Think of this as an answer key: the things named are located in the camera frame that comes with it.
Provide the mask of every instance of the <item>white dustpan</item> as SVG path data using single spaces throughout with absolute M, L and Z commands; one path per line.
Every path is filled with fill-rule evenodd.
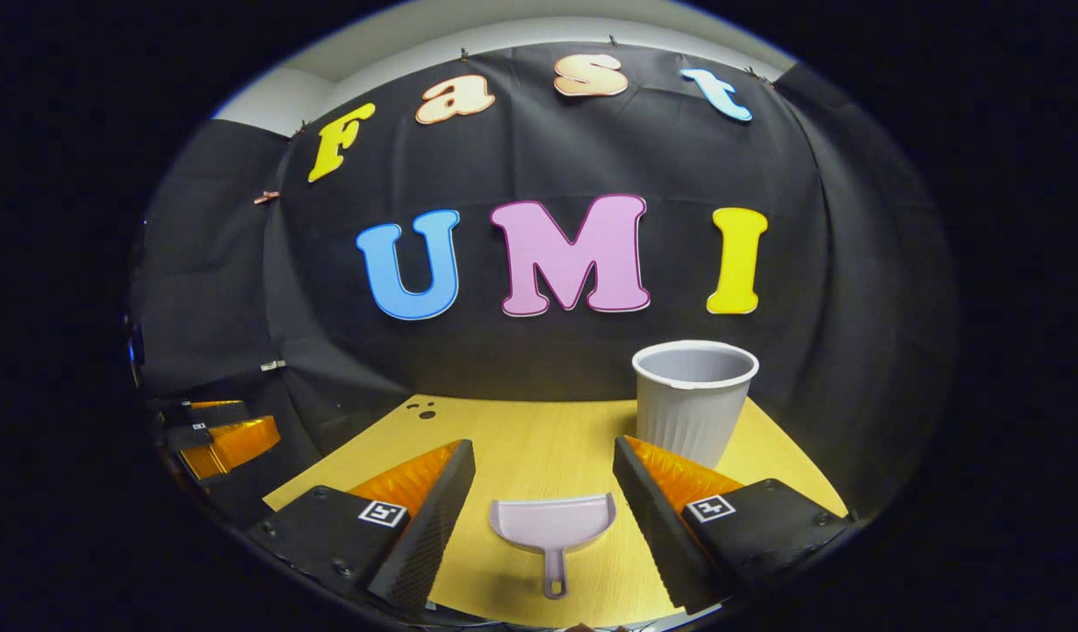
M 611 493 L 556 500 L 492 502 L 492 530 L 512 545 L 541 551 L 542 591 L 548 600 L 566 596 L 566 551 L 596 540 L 617 520 Z

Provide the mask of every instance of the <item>wooden table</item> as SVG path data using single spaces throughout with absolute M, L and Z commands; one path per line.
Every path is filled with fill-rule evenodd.
M 417 403 L 417 408 L 407 408 Z M 420 413 L 434 412 L 431 418 Z M 471 439 L 475 477 L 442 558 L 430 600 L 494 620 L 535 627 L 591 627 L 662 619 L 672 607 L 612 477 L 612 440 L 634 435 L 636 401 L 488 401 L 415 395 L 359 437 L 265 496 L 285 507 L 316 484 L 350 489 L 393 465 Z M 844 502 L 807 455 L 759 406 L 746 400 L 716 470 L 740 483 L 777 478 L 835 516 Z M 606 535 L 567 554 L 564 600 L 542 593 L 543 558 L 500 539 L 493 500 L 538 500 L 611 492 L 618 517 Z

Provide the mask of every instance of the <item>ribbed cup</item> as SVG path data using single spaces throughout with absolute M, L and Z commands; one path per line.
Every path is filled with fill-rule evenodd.
M 636 370 L 636 439 L 708 468 L 738 425 L 759 361 L 721 342 L 683 340 L 642 348 Z

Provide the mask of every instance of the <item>black fabric backdrop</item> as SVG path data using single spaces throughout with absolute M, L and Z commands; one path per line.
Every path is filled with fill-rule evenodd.
M 559 96 L 552 67 L 575 53 L 616 56 L 631 85 L 614 97 Z M 754 119 L 720 115 L 680 68 L 731 83 Z M 470 73 L 496 96 L 487 111 L 416 123 L 424 90 Z M 319 128 L 367 102 L 376 111 L 343 165 L 308 183 Z M 262 191 L 281 197 L 255 207 Z M 552 300 L 542 316 L 503 314 L 508 259 L 488 212 L 540 201 L 572 238 L 591 201 L 608 193 L 648 203 L 639 252 L 651 305 L 604 314 Z M 769 219 L 759 307 L 748 315 L 704 304 L 722 248 L 711 212 L 728 205 Z M 402 279 L 421 291 L 429 267 L 411 221 L 439 208 L 461 217 L 457 300 L 436 318 L 391 318 L 371 298 L 355 238 L 402 226 Z M 956 344 L 932 203 L 869 116 L 807 68 L 775 90 L 715 61 L 634 46 L 559 43 L 440 64 L 356 97 L 293 139 L 209 121 L 163 181 L 143 252 L 133 296 L 147 388 L 189 393 L 286 359 L 265 380 L 284 383 L 314 446 L 284 446 L 298 457 L 282 478 L 411 393 L 630 399 L 636 349 L 710 339 L 759 357 L 751 399 L 869 517 L 915 465 Z M 583 292 L 592 287 L 593 276 Z M 541 277 L 539 288 L 551 297 Z

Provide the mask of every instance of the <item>pink letter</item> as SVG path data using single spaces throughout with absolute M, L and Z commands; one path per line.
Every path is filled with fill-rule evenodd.
M 563 308 L 575 308 L 594 269 L 595 288 L 586 304 L 598 312 L 636 312 L 648 307 L 640 285 L 636 224 L 647 204 L 635 195 L 599 196 L 582 220 L 575 243 L 566 238 L 542 204 L 520 201 L 492 211 L 492 223 L 503 230 L 508 244 L 511 296 L 503 300 L 508 316 L 538 316 L 551 302 L 539 293 L 542 272 Z

